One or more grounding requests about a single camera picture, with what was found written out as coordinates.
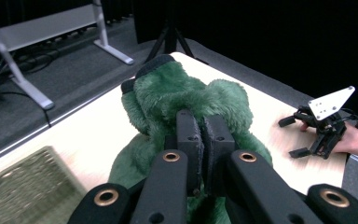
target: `tripod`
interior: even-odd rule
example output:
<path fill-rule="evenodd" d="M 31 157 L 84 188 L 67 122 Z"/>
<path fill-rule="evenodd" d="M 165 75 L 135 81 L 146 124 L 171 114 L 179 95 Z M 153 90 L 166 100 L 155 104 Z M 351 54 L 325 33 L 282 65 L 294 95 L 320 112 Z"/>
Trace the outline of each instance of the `tripod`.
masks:
<path fill-rule="evenodd" d="M 193 53 L 191 52 L 190 47 L 188 46 L 185 39 L 182 37 L 182 35 L 179 33 L 179 31 L 176 29 L 177 25 L 177 14 L 176 9 L 179 6 L 179 0 L 169 0 L 167 2 L 167 21 L 166 24 L 161 32 L 161 34 L 158 37 L 158 40 L 156 44 L 153 46 L 152 50 L 149 53 L 149 56 L 147 57 L 145 63 L 152 60 L 154 57 L 156 57 L 157 52 L 159 48 L 162 45 L 162 42 L 165 40 L 165 49 L 164 53 L 170 54 L 176 51 L 176 43 L 177 40 L 179 40 L 179 43 L 181 44 L 182 48 L 185 51 L 185 54 L 189 57 L 194 58 Z"/>

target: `black cable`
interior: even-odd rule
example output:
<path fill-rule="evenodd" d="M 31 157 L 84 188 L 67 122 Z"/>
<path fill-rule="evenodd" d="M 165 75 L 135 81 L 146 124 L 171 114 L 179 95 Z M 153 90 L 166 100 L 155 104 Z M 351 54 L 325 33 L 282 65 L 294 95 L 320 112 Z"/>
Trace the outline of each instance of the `black cable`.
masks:
<path fill-rule="evenodd" d="M 4 91 L 4 92 L 1 92 L 2 94 L 14 94 L 14 95 L 20 95 L 20 96 L 25 96 L 27 97 L 28 99 L 32 99 L 29 95 L 27 94 L 24 94 L 24 93 L 21 93 L 21 92 L 15 92 L 15 91 Z M 50 119 L 48 117 L 48 110 L 46 109 L 43 109 L 43 113 L 45 115 L 45 120 L 46 120 L 46 123 L 48 124 L 48 127 L 51 128 L 51 123 L 50 123 Z"/>

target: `green fur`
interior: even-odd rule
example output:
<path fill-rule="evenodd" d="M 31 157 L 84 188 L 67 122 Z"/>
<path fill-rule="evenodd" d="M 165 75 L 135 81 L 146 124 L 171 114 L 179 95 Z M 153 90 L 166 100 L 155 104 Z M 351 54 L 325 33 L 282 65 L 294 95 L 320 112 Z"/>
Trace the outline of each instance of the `green fur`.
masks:
<path fill-rule="evenodd" d="M 189 77 L 179 62 L 167 62 L 137 77 L 133 91 L 123 94 L 122 104 L 140 133 L 117 155 L 111 183 L 130 188 L 147 177 L 154 157 L 164 149 L 165 136 L 175 134 L 176 113 L 185 108 L 201 129 L 205 117 L 221 115 L 240 148 L 256 151 L 272 164 L 267 148 L 249 132 L 253 115 L 246 91 L 238 83 L 217 79 L 205 85 Z M 230 223 L 224 201 L 218 198 L 209 204 L 205 223 Z M 194 216 L 208 202 L 203 193 L 188 198 L 187 221 L 195 222 Z"/>

